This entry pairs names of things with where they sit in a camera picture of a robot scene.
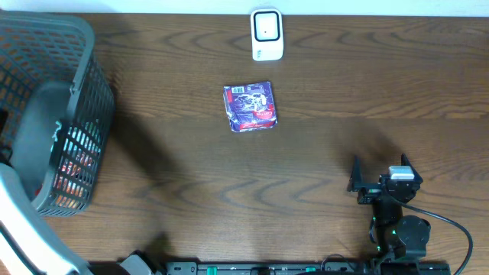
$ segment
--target basket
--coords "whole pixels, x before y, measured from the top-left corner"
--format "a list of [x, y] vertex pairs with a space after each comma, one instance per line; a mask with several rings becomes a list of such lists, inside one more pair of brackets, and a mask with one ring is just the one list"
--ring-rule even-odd
[[92, 198], [115, 110], [93, 46], [80, 18], [0, 11], [0, 146], [41, 215]]

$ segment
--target wooden table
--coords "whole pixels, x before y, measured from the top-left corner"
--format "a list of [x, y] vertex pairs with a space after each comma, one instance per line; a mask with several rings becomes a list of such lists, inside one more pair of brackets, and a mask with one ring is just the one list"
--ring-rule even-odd
[[[489, 273], [487, 19], [286, 16], [283, 59], [258, 63], [248, 16], [81, 17], [117, 113], [92, 205], [47, 221], [87, 260], [368, 257], [353, 155], [373, 181], [405, 152], [425, 180], [411, 204], [466, 226], [465, 274]], [[222, 87], [264, 80], [278, 125], [232, 133]], [[423, 218], [426, 259], [455, 271], [465, 236]]]

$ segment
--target barcode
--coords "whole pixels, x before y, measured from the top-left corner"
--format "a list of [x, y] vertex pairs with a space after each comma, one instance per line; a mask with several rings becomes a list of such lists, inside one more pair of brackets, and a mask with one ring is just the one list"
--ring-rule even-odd
[[231, 88], [232, 93], [245, 93], [245, 88], [243, 87], [234, 87]]

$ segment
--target logo on white device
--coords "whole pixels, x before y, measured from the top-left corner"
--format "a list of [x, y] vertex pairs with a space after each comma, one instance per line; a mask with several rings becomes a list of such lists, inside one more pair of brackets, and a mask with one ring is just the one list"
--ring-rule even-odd
[[250, 21], [253, 59], [266, 61], [282, 58], [282, 14], [276, 9], [259, 9], [251, 13]]

